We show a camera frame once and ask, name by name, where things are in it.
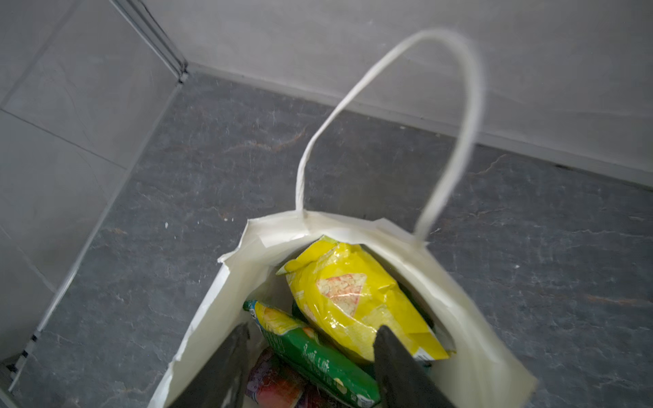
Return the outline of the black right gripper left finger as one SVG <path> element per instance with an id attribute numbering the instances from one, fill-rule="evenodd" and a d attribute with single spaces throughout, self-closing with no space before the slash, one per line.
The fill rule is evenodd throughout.
<path id="1" fill-rule="evenodd" d="M 232 330 L 171 407 L 242 407 L 248 379 L 248 326 Z"/>

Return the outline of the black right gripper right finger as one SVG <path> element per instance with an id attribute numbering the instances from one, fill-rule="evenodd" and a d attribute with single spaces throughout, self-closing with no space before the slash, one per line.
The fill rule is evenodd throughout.
<path id="1" fill-rule="evenodd" d="M 373 349 L 382 407 L 455 407 L 387 326 L 378 329 Z"/>

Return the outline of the white floral paper bag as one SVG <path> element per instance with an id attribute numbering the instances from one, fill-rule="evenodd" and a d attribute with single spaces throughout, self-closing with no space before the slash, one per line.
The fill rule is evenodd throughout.
<path id="1" fill-rule="evenodd" d="M 264 349 L 271 347 L 253 317 L 243 309 L 248 300 L 260 301 L 303 321 L 345 355 L 303 315 L 286 279 L 277 273 L 323 236 L 360 245 L 399 283 L 449 353 L 446 360 L 415 361 L 455 407 L 522 407 L 527 403 L 537 386 L 535 377 L 511 354 L 471 298 L 426 247 L 433 223 L 468 166 L 484 114 L 486 84 L 478 54 L 466 38 L 455 32 L 418 32 L 373 66 L 345 96 L 345 103 L 352 102 L 405 51 L 425 40 L 442 42 L 458 58 L 467 103 L 452 157 L 415 230 L 407 232 L 386 219 L 368 221 L 306 210 L 304 176 L 308 157 L 303 156 L 297 174 L 295 209 L 251 219 L 236 250 L 220 258 L 219 273 L 156 388 L 151 406 L 171 407 L 232 330 L 243 323 L 249 331 L 249 375 Z M 376 380 L 374 362 L 358 363 L 345 356 Z"/>

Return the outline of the green Fox's candy bag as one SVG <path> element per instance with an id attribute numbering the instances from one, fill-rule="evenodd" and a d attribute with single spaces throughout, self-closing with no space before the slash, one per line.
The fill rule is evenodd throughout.
<path id="1" fill-rule="evenodd" d="M 243 309 L 253 317 L 272 350 L 312 384 L 350 407 L 380 403 L 376 380 L 311 326 L 257 300 L 246 301 Z"/>

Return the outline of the yellow chips snack bag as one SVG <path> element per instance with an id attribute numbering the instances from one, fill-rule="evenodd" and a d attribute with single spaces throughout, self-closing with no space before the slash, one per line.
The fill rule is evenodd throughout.
<path id="1" fill-rule="evenodd" d="M 449 357 L 399 283 L 358 244 L 323 236 L 277 273 L 286 279 L 303 315 L 358 363 L 374 362 L 382 326 L 414 360 Z"/>

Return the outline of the purple Fox's berries candy bag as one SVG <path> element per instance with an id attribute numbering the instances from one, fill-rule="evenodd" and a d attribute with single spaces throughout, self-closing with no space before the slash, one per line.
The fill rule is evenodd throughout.
<path id="1" fill-rule="evenodd" d="M 245 394 L 259 407 L 344 407 L 265 348 L 248 375 Z"/>

